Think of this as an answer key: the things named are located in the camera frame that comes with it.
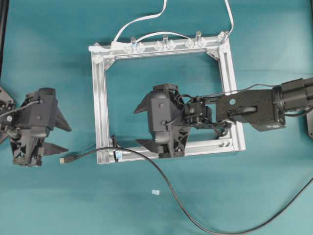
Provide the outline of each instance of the cable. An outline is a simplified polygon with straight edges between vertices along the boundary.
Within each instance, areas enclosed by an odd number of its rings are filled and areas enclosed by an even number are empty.
[[[39,103],[41,103],[41,102],[40,102],[40,101],[37,101],[37,100],[36,100],[36,101],[29,102],[28,104],[26,104],[26,105],[24,105],[24,106],[22,106],[22,107],[20,107],[20,108],[18,108],[18,109],[13,109],[13,110],[11,110],[11,111],[5,112],[4,114],[1,114],[1,115],[0,115],[0,118],[3,117],[3,116],[8,115],[8,114],[10,114],[10,113],[15,113],[15,112],[17,112],[17,111],[26,109],[26,108],[27,108],[28,106],[30,106],[30,105],[39,104]]]
[[[160,15],[163,14],[163,12],[165,11],[166,9],[166,4],[167,4],[167,0],[164,0],[163,2],[163,8],[162,8],[162,11],[160,13],[157,13],[157,14],[154,14],[154,15],[149,15],[149,16],[144,16],[144,17],[139,17],[129,23],[127,23],[126,25],[124,25],[120,30],[119,32],[117,33],[117,35],[115,36],[113,42],[117,42],[119,36],[122,34],[122,32],[125,30],[125,28],[127,28],[130,24],[134,23],[134,22],[137,22],[137,21],[144,21],[144,20],[149,20],[149,19],[154,19],[154,18],[157,18],[159,17]]]
[[[225,1],[225,5],[226,5],[226,8],[227,8],[227,12],[228,12],[231,28],[230,28],[229,31],[225,32],[224,38],[222,40],[222,43],[225,43],[226,40],[229,38],[230,34],[234,30],[234,25],[235,25],[233,14],[231,13],[231,8],[230,8],[230,5],[229,5],[229,2],[228,2],[228,0],[224,0],[224,1]]]
[[[136,40],[136,43],[139,43],[140,41],[146,39],[146,38],[150,38],[150,37],[154,37],[154,36],[158,36],[158,35],[165,35],[165,34],[170,34],[170,35],[175,35],[175,36],[180,36],[180,37],[183,37],[183,38],[189,38],[185,35],[182,35],[180,33],[175,33],[175,32],[168,32],[168,31],[163,31],[163,32],[155,32],[155,33],[149,33],[145,36],[142,36],[141,38],[137,39]]]
[[[311,107],[310,109],[303,111],[302,113],[299,114],[285,114],[285,116],[290,117],[290,118],[297,118],[297,117],[303,117],[306,114],[308,114],[309,112],[311,112],[313,110],[313,107]]]
[[[227,94],[227,93],[244,92],[244,91],[250,90],[251,88],[256,87],[256,86],[276,87],[277,85],[268,85],[268,84],[263,84],[263,83],[257,83],[257,84],[254,84],[254,85],[250,86],[250,87],[247,87],[245,89],[233,90],[233,91],[228,91],[228,92],[219,92],[219,93],[215,93],[215,94],[207,94],[207,95],[202,95],[201,97],[203,97],[203,98],[210,98],[210,97],[221,96],[221,95]]]
[[[253,227],[251,229],[247,229],[244,230],[242,232],[230,232],[230,233],[223,233],[223,232],[215,232],[215,231],[211,231],[209,229],[206,229],[204,227],[202,227],[186,210],[186,208],[183,206],[182,202],[180,201],[177,193],[175,192],[171,182],[168,180],[168,178],[166,177],[166,175],[164,174],[164,172],[161,170],[161,168],[154,162],[152,161],[150,158],[146,157],[145,155],[133,151],[131,149],[126,149],[126,148],[119,148],[119,147],[103,147],[103,148],[97,148],[94,150],[91,150],[87,153],[78,155],[78,156],[65,156],[60,158],[60,163],[61,164],[65,164],[65,163],[70,163],[74,160],[77,160],[79,158],[82,158],[84,156],[87,156],[89,154],[92,154],[94,152],[100,151],[100,150],[121,150],[121,151],[125,151],[125,152],[129,152],[129,153],[133,153],[136,154],[138,156],[141,156],[142,158],[146,159],[149,163],[151,163],[157,170],[158,172],[161,174],[161,176],[163,177],[163,179],[165,180],[165,182],[167,183],[168,187],[170,188],[176,202],[178,203],[178,205],[180,206],[180,208],[182,209],[182,211],[185,213],[185,215],[188,217],[188,219],[194,224],[196,225],[199,229],[203,230],[206,233],[212,234],[212,235],[244,235],[244,234],[248,234],[250,232],[254,232],[256,230],[259,230],[261,228],[263,228],[264,226],[268,225],[270,222],[272,222],[274,219],[276,219],[282,212],[284,212],[294,201],[295,199],[297,199],[297,197],[312,183],[313,178],[311,178],[307,184],[279,211],[277,212],[275,215],[273,215],[270,219],[268,219],[267,221],[263,222],[262,224]]]
[[[2,72],[4,37],[6,28],[6,19],[8,17],[9,0],[0,1],[0,77]]]

